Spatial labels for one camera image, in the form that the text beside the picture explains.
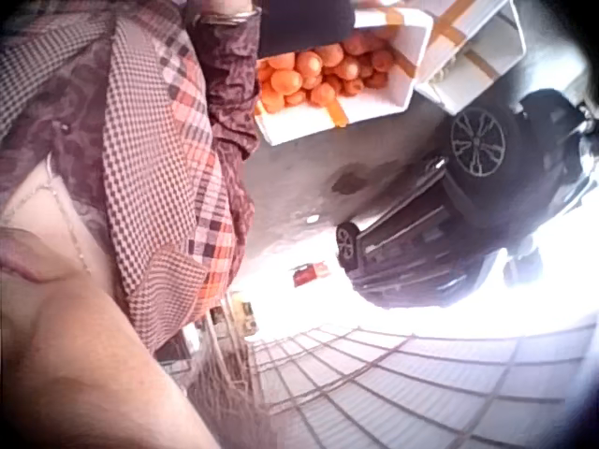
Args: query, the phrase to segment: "person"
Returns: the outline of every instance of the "person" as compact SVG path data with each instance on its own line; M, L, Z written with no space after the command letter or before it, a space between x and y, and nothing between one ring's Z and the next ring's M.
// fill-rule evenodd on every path
M218 447L153 353L241 263L259 19L50 0L5 24L2 409L29 443Z

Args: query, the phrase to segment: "bracelet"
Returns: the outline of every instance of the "bracelet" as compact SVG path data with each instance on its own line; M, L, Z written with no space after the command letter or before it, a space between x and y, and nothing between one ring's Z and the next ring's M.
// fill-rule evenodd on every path
M199 14L194 19L194 25L207 23L209 25L239 25L246 23L250 18L262 12L260 7L253 7L251 11L238 14Z

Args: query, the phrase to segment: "pile of oranges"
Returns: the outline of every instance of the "pile of oranges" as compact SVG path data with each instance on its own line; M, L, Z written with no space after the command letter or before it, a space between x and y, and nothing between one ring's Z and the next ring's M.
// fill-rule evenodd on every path
M355 30L340 44L284 53L257 62L264 109L276 113L306 101L326 107L337 95L387 86L394 56L389 40L397 26Z

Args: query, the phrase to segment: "floor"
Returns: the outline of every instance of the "floor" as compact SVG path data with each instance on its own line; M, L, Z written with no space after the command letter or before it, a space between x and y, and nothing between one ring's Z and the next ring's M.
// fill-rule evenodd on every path
M517 2L527 56L483 95L513 103L552 87L576 96L584 90L586 61L555 19L536 2ZM394 196L406 164L443 141L446 114L415 95L407 112L335 129L276 147L262 142L245 167L256 203L246 258L233 283L252 289L290 282L295 266L334 264L334 226L373 220ZM319 220L307 224L314 214Z

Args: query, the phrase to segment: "shirt sleeve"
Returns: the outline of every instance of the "shirt sleeve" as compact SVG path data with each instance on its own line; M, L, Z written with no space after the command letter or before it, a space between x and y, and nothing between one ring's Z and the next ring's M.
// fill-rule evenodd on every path
M217 153L233 220L236 244L228 283L237 274L245 251L254 205L241 181L241 165L258 146L254 107L259 86L256 59L260 18L239 25L198 22L188 29L206 80L212 149Z

